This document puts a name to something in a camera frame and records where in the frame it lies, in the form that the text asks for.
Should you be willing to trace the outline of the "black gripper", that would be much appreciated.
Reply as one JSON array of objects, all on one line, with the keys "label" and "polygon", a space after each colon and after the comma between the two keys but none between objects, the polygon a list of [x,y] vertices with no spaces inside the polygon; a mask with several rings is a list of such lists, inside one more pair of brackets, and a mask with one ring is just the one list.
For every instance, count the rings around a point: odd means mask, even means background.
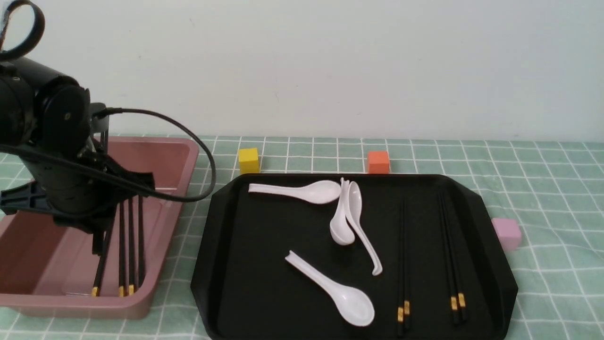
[{"label": "black gripper", "polygon": [[104,254],[119,203],[156,188],[152,173],[121,166],[93,137],[109,114],[95,102],[43,110],[36,118],[31,106],[3,103],[1,150],[19,157],[33,180],[2,191],[1,211],[51,215],[58,225],[92,234],[92,254]]}]

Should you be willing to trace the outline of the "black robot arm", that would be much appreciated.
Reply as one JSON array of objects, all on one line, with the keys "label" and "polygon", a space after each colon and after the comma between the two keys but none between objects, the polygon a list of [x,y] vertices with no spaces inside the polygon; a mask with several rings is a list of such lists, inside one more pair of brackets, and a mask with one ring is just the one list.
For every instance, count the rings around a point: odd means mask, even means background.
[{"label": "black robot arm", "polygon": [[137,195],[86,174],[43,161],[49,156],[154,189],[149,172],[127,170],[93,137],[92,114],[105,108],[91,103],[89,90],[76,80],[28,58],[1,64],[1,146],[12,146],[32,182],[1,192],[1,210],[51,215],[59,226],[93,236],[92,253],[106,251],[104,236],[114,224],[120,202]]}]

